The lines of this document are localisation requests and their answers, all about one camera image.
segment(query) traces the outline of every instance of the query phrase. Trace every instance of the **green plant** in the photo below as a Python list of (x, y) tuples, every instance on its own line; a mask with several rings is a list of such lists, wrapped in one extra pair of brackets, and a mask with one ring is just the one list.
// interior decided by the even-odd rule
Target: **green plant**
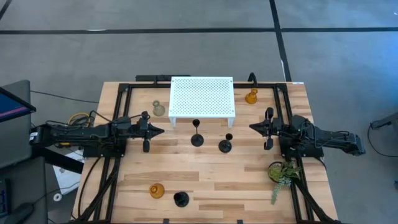
[(275, 204), (279, 191), (282, 187), (288, 187), (292, 184), (291, 178), (297, 178), (296, 172), (301, 168), (294, 167), (291, 162), (273, 162), (268, 168), (268, 176), (274, 182), (277, 182), (271, 198), (271, 204)]

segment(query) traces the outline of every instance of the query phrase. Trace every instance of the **computer screen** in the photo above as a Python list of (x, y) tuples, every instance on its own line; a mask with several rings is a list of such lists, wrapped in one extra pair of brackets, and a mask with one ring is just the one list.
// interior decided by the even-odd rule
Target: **computer screen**
[(0, 87), (0, 122), (27, 115), (36, 108)]

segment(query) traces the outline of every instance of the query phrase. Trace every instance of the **wooden table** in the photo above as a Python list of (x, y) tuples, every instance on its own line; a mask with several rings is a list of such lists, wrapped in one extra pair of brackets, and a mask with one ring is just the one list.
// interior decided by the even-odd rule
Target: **wooden table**
[[(109, 119), (113, 116), (118, 85), (118, 82), (106, 82), (99, 101), (98, 112)], [(293, 114), (312, 121), (305, 86), (287, 83), (287, 87)], [(150, 122), (164, 129), (165, 133), (152, 139), (150, 153), (142, 151), (141, 139), (128, 140), (119, 171), (112, 222), (162, 223), (164, 218), (169, 218), (170, 223), (236, 223), (239, 219), (244, 223), (295, 223), (288, 187), (281, 191), (276, 204), (271, 205), (275, 183), (268, 178), (267, 167), (271, 162), (283, 161), (278, 138), (274, 137), (274, 147), (265, 151), (265, 139), (249, 128), (249, 124), (264, 120), (267, 107), (275, 108), (273, 92), (260, 88), (254, 105), (244, 100), (249, 92), (249, 89), (234, 90), (236, 119), (231, 129), (228, 129), (227, 119), (201, 119), (198, 132), (205, 138), (205, 143), (202, 147), (194, 147), (190, 142), (195, 133), (192, 119), (178, 119), (176, 128), (169, 122), (170, 89), (133, 89), (129, 116), (148, 111), (152, 116)], [(287, 121), (282, 93), (280, 99)], [(153, 115), (154, 100), (166, 107), (166, 114), (161, 117)], [(95, 124), (105, 122), (97, 117)], [(218, 143), (225, 139), (227, 133), (233, 134), (233, 148), (230, 153), (223, 154), (218, 150)], [(90, 158), (85, 163), (78, 195), (94, 161), (95, 158)], [(325, 168), (312, 158), (304, 158), (303, 162), (310, 193), (326, 214), (337, 218)], [(98, 191), (102, 166), (103, 159), (90, 175), (83, 192), (82, 208), (88, 206)], [(160, 199), (149, 194), (149, 186), (154, 183), (165, 187), (165, 195)], [(179, 191), (190, 196), (190, 203), (185, 208), (174, 203), (173, 195)], [(298, 193), (303, 219), (306, 219), (303, 198)], [(74, 216), (77, 216), (77, 203), (78, 197)], [(102, 218), (107, 203), (106, 195)]]

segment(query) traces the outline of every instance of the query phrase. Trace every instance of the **white paper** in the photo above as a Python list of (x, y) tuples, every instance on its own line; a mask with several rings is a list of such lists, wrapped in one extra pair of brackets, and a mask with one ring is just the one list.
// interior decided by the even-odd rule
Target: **white paper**
[[(71, 152), (69, 154), (66, 154), (65, 156), (75, 159), (80, 162), (84, 162), (83, 156), (80, 156), (80, 155), (83, 155), (82, 150), (77, 150), (77, 151), (75, 151), (75, 153)], [(55, 176), (57, 177), (58, 185), (60, 186), (60, 189), (61, 189), (60, 190), (61, 194), (65, 195), (79, 187), (79, 184), (75, 184), (75, 183), (80, 181), (80, 174), (77, 174), (77, 173), (69, 171), (69, 170), (62, 169), (61, 167), (57, 167), (57, 166), (53, 166), (53, 168), (54, 168)]]

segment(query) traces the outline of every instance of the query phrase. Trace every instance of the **white perforated platform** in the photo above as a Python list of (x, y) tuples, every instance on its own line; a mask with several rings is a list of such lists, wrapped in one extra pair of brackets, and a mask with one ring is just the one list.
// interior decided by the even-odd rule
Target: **white perforated platform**
[(228, 118), (228, 127), (232, 127), (232, 77), (172, 77), (169, 118), (173, 127), (177, 118)]

